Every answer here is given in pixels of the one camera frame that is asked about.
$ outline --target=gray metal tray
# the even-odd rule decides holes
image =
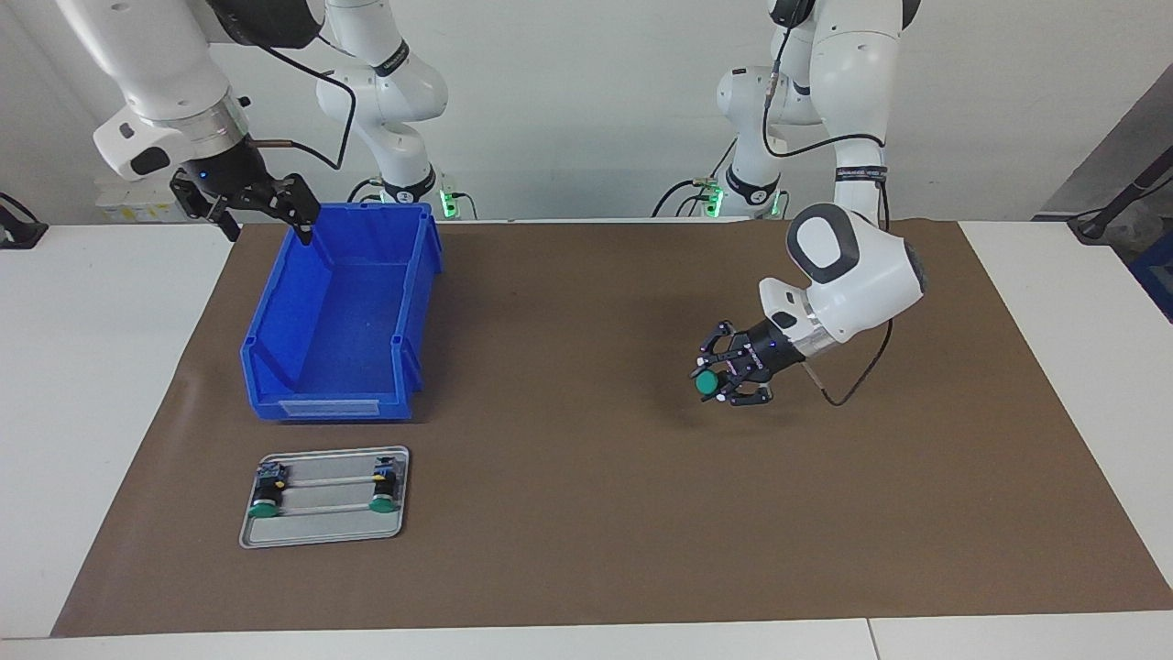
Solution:
[[[375,513],[367,505],[374,489],[372,472],[379,460],[394,461],[399,511]],[[274,454],[260,463],[289,469],[279,515],[252,518],[252,490],[240,528],[240,547],[282,547],[320,543],[385,539],[399,533],[407,508],[407,448]]]

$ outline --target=robotic hand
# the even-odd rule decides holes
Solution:
[[[385,2],[327,0],[326,14],[339,49],[365,62],[339,67],[333,76],[358,98],[354,129],[379,163],[384,199],[427,202],[443,209],[445,215],[454,215],[443,173],[428,159],[420,134],[405,123],[443,114],[448,106],[443,79],[411,53]],[[319,82],[318,103],[333,120],[346,121],[350,97],[338,87]]]
[[[721,81],[720,107],[738,130],[733,162],[720,182],[723,215],[761,217],[772,205],[781,159],[795,155],[779,151],[785,150],[779,123],[823,123],[835,136],[826,143],[835,145],[838,169],[834,203],[804,210],[787,233],[787,251],[811,287],[764,279],[765,320],[744,333],[727,320],[717,325],[692,373],[701,401],[767,403],[775,374],[847,343],[924,294],[911,246],[877,225],[900,35],[918,5],[768,0],[779,26],[775,68],[738,68]],[[779,82],[785,93],[774,100]],[[724,370],[714,372],[719,366]]]
[[[230,240],[240,229],[228,209],[249,209],[289,223],[310,243],[318,199],[300,175],[269,173],[208,45],[301,48],[318,34],[320,12],[303,0],[57,0],[57,6],[127,100],[94,132],[115,171],[133,181],[178,165],[171,189],[179,204],[189,216],[217,224]]]

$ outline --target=white table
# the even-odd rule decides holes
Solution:
[[[1110,250],[1063,225],[963,227],[1171,580],[1173,326]],[[0,658],[297,659],[388,645],[413,659],[1173,656],[1173,612],[35,639],[68,596],[228,249],[210,226],[57,226],[34,251],[0,252]],[[46,489],[62,471],[73,488]]]

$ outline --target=green light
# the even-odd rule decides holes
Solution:
[[[720,217],[721,202],[725,200],[725,189],[717,188],[708,195],[708,205],[705,206],[705,215],[708,217]]]
[[[456,199],[447,190],[440,190],[440,203],[443,204],[443,216],[445,217],[456,217],[460,215],[460,207],[456,206]]]

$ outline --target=green round object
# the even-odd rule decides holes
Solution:
[[[258,502],[249,508],[249,518],[276,518],[277,505],[269,502]]]
[[[368,506],[371,508],[371,511],[374,511],[375,513],[394,513],[399,511],[399,505],[395,504],[395,501],[381,497],[372,499]]]
[[[705,370],[700,373],[700,376],[697,376],[696,386],[697,386],[697,392],[700,393],[701,396],[707,397],[708,395],[717,392],[717,389],[720,387],[720,381],[717,380],[716,374]]]

